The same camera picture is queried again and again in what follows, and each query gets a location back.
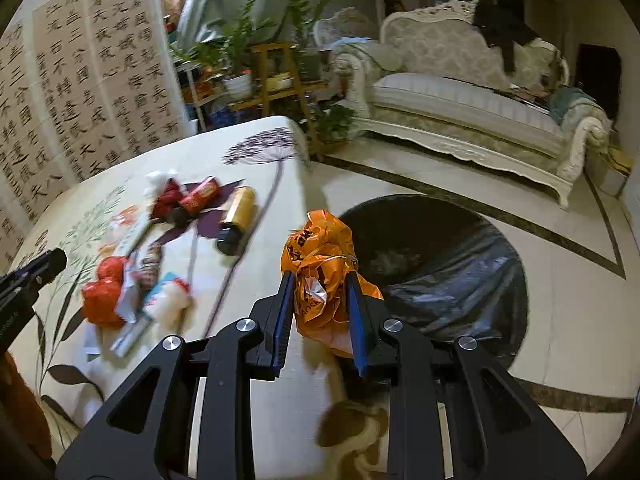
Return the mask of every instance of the white tile floor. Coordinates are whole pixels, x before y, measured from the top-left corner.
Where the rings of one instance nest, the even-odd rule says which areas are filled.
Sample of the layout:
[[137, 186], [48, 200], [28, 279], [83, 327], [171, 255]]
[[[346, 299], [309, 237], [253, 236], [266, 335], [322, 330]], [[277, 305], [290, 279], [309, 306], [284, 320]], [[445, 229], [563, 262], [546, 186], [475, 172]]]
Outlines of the white tile floor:
[[[407, 176], [521, 216], [615, 262], [596, 200], [581, 178], [562, 211], [542, 190], [467, 164], [372, 139], [332, 156]], [[313, 165], [329, 210], [340, 215], [371, 198], [414, 191], [375, 178]], [[626, 280], [533, 234], [488, 218], [520, 254], [529, 291], [529, 327], [510, 368], [529, 381], [584, 394], [633, 397], [640, 384], [640, 255], [620, 203], [600, 195], [616, 235]], [[545, 408], [591, 471], [620, 435], [624, 413]]]

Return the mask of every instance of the metal screw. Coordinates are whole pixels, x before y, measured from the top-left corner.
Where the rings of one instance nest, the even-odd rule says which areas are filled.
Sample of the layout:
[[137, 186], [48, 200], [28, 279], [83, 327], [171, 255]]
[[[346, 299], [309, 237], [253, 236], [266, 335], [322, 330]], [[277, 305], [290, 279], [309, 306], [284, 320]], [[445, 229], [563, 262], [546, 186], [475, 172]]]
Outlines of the metal screw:
[[458, 344], [463, 350], [475, 350], [476, 348], [478, 348], [478, 341], [476, 341], [469, 335], [463, 335], [460, 339], [458, 339]]
[[402, 330], [402, 321], [399, 319], [387, 319], [382, 326], [387, 332], [400, 332]]
[[170, 335], [162, 341], [162, 348], [165, 350], [175, 350], [180, 346], [180, 338], [177, 335]]
[[251, 332], [255, 328], [255, 321], [245, 317], [236, 323], [236, 328], [240, 332]]

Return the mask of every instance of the orange plastic bag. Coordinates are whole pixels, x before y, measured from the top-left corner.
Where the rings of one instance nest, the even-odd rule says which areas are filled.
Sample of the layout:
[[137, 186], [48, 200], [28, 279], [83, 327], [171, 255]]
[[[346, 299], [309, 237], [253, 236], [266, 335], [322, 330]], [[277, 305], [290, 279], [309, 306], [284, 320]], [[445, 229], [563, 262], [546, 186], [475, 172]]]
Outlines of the orange plastic bag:
[[[308, 214], [309, 221], [287, 240], [280, 268], [296, 276], [295, 314], [298, 332], [327, 345], [341, 357], [353, 358], [349, 315], [344, 297], [347, 273], [358, 270], [351, 229], [324, 209]], [[362, 293], [382, 294], [358, 274]]]

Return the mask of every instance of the plant stand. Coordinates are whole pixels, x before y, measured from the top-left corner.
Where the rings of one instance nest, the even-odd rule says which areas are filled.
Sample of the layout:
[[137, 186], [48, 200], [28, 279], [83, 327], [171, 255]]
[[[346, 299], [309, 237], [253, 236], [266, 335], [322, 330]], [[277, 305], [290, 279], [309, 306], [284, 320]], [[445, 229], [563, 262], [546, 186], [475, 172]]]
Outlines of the plant stand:
[[[270, 115], [269, 103], [271, 101], [297, 95], [298, 98], [300, 99], [300, 108], [302, 109], [302, 113], [305, 116], [306, 122], [308, 123], [308, 132], [311, 135], [311, 139], [314, 144], [314, 149], [316, 150], [316, 156], [318, 157], [318, 160], [322, 162], [322, 151], [320, 149], [320, 142], [318, 141], [318, 133], [316, 132], [316, 125], [313, 119], [311, 118], [311, 112], [309, 111], [309, 107], [306, 105], [305, 93], [327, 88], [328, 84], [324, 81], [319, 81], [316, 83], [303, 85], [300, 82], [298, 67], [296, 66], [295, 60], [293, 59], [293, 54], [291, 53], [291, 47], [292, 47], [291, 43], [265, 43], [265, 44], [255, 45], [252, 48], [252, 52], [260, 55], [259, 77], [260, 77], [260, 82], [262, 84], [262, 91], [258, 97], [247, 99], [245, 101], [238, 101], [235, 103], [231, 103], [229, 105], [229, 108], [231, 108], [232, 111], [236, 112], [238, 110], [242, 110], [243, 108], [262, 105], [262, 116], [268, 117]], [[266, 84], [267, 77], [268, 77], [267, 60], [268, 60], [268, 52], [270, 52], [271, 50], [281, 50], [283, 52], [287, 71], [291, 74], [293, 78], [293, 88], [287, 88], [286, 90], [282, 90], [280, 92], [273, 92], [273, 93], [268, 92], [267, 84]]]
[[189, 90], [191, 91], [191, 97], [193, 99], [193, 103], [189, 103], [189, 104], [193, 104], [193, 107], [195, 108], [196, 116], [198, 117], [198, 123], [200, 124], [199, 133], [202, 133], [207, 131], [207, 125], [205, 123], [204, 115], [200, 107], [212, 101], [215, 101], [219, 97], [222, 97], [223, 95], [225, 95], [225, 93], [220, 92], [219, 94], [210, 95], [209, 97], [205, 97], [204, 99], [198, 99], [198, 92], [196, 91], [196, 85], [193, 79], [193, 71], [197, 68], [201, 68], [201, 65], [199, 63], [196, 63], [193, 61], [187, 61], [175, 67], [175, 71], [176, 73], [185, 72], [187, 75]]

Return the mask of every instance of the ornate sofa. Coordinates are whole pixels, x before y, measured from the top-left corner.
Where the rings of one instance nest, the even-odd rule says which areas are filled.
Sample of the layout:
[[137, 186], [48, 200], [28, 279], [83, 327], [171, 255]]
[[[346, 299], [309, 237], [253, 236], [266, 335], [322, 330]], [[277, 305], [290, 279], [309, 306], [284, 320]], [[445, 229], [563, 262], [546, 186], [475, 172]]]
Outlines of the ornate sofa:
[[608, 140], [610, 121], [593, 102], [571, 102], [559, 126], [549, 115], [495, 91], [553, 92], [568, 66], [537, 38], [514, 45], [516, 71], [505, 74], [500, 49], [472, 26], [478, 0], [386, 18], [380, 43], [343, 44], [333, 67], [349, 77], [343, 104], [357, 111], [354, 133], [411, 140], [482, 166], [550, 186], [568, 208], [582, 173], [585, 144]]

